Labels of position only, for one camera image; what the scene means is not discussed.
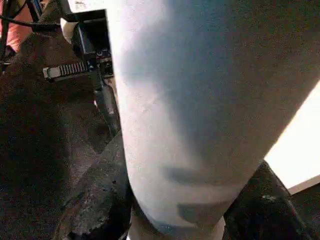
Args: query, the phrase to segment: black wire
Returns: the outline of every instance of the black wire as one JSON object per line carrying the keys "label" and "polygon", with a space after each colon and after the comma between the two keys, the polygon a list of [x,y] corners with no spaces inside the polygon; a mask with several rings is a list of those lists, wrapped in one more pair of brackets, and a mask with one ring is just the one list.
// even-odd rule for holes
{"label": "black wire", "polygon": [[0,15],[0,19],[8,21],[12,24],[18,24],[21,26],[25,26],[25,27],[37,27],[39,29],[46,29],[46,30],[52,30],[52,29],[57,29],[60,28],[60,24],[59,23],[44,23],[44,22],[26,22],[26,21],[18,21],[18,20],[14,20],[11,17],[6,17],[4,15]]}
{"label": "black wire", "polygon": [[22,11],[22,10],[25,8],[25,6],[27,5],[27,2],[28,2],[28,0],[25,0],[25,1],[24,1],[24,3],[22,4],[22,6],[19,8],[19,10],[16,11],[16,12],[11,16],[12,19],[15,19],[16,16],[18,16],[18,15],[21,13],[21,11]]}
{"label": "black wire", "polygon": [[[12,0],[3,0],[2,4],[2,14],[4,16],[10,15],[10,8],[12,5]],[[3,70],[3,61],[6,55],[6,46],[8,39],[8,31],[9,31],[9,22],[6,20],[1,21],[2,31],[1,31],[1,39],[0,39],[0,67],[1,71]]]}

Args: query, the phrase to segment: dirty concrete floor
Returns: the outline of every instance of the dirty concrete floor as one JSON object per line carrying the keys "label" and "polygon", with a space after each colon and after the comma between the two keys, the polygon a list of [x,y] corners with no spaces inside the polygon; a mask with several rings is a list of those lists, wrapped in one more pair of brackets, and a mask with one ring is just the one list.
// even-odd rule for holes
{"label": "dirty concrete floor", "polygon": [[[54,1],[43,20],[59,19]],[[78,61],[61,32],[33,33],[0,78],[0,239],[50,239],[61,206],[109,140],[87,77],[52,84]]]}

